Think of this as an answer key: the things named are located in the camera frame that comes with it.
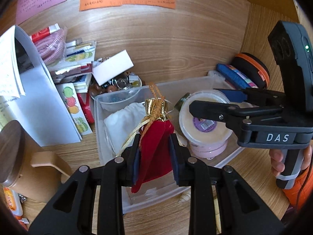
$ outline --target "finger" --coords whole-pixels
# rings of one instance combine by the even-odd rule
[[[283,153],[279,149],[270,149],[269,155],[272,159],[281,162],[284,158]]]
[[[312,157],[312,147],[308,146],[304,151],[303,151],[304,159],[303,163],[301,165],[301,170],[306,169],[309,167],[311,163],[311,157]]]
[[[283,172],[285,169],[285,165],[282,162],[278,162],[271,158],[271,164],[274,169],[276,169],[278,172]]]
[[[277,177],[280,174],[280,172],[274,169],[273,167],[271,167],[271,172],[274,174],[275,177]]]

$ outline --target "round plastic container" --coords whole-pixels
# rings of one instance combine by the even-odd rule
[[[191,151],[198,157],[212,159],[225,150],[233,131],[225,123],[193,117],[189,112],[189,105],[195,100],[230,102],[218,90],[200,91],[188,96],[179,112],[179,125],[190,142]]]

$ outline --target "purple label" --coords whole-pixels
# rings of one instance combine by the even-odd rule
[[[193,118],[193,125],[201,132],[211,132],[216,128],[216,122],[207,119],[197,119]]]

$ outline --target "barcode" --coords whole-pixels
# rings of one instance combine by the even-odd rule
[[[200,126],[203,130],[208,129],[210,126],[214,125],[214,122],[212,120],[205,120],[203,121]]]

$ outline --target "das logo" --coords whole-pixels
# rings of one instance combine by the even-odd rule
[[[269,134],[267,135],[266,141],[272,141],[272,140],[273,140],[273,137],[274,137],[274,134],[273,134],[273,133],[269,133]],[[287,142],[287,141],[288,141],[288,137],[289,137],[289,134],[285,134],[285,135],[284,135],[283,142]],[[275,142],[275,141],[281,142],[281,135],[280,135],[280,134],[277,135],[277,137],[275,138],[274,142]]]
[[[295,132],[258,132],[256,143],[292,144]]]

